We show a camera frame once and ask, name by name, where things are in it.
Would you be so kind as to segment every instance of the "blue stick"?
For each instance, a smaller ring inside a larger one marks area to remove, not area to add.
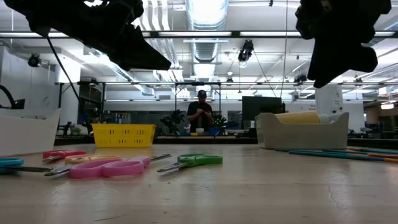
[[[357,152],[357,151],[339,151],[339,150],[322,150],[322,152],[342,153],[342,154],[360,154],[367,155],[368,152]]]
[[[382,149],[361,149],[362,152],[373,152],[373,153],[383,153],[383,154],[396,154],[398,155],[398,151],[392,150],[382,150]]]
[[[351,156],[343,153],[327,153],[327,152],[305,152],[305,151],[290,151],[289,154],[304,155],[304,156],[320,156],[320,157],[332,157],[340,159],[357,159],[364,161],[385,161],[384,158],[368,157],[368,156]]]

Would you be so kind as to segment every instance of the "yellow paper roll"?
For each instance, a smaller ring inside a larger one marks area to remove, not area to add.
[[[280,122],[286,124],[319,124],[319,116],[316,111],[297,113],[275,114]]]

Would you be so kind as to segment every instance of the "black shirt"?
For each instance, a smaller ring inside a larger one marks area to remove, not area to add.
[[[198,101],[189,104],[187,115],[192,116],[196,114],[198,109],[202,109],[203,111],[211,113],[211,115],[213,115],[213,110],[209,104],[199,103]],[[196,120],[191,121],[191,133],[195,133],[197,131],[197,128],[203,128],[205,129],[205,131],[209,131],[209,127],[209,118],[206,116],[205,113],[202,113]]]

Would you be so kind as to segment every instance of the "blue scissors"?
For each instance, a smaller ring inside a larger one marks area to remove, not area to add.
[[[51,172],[52,168],[46,167],[24,167],[23,159],[4,158],[0,159],[0,174],[13,174],[17,171],[23,172]]]

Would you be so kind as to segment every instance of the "plastic basket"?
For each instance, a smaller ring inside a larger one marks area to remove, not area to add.
[[[93,124],[97,147],[150,147],[154,124]]]

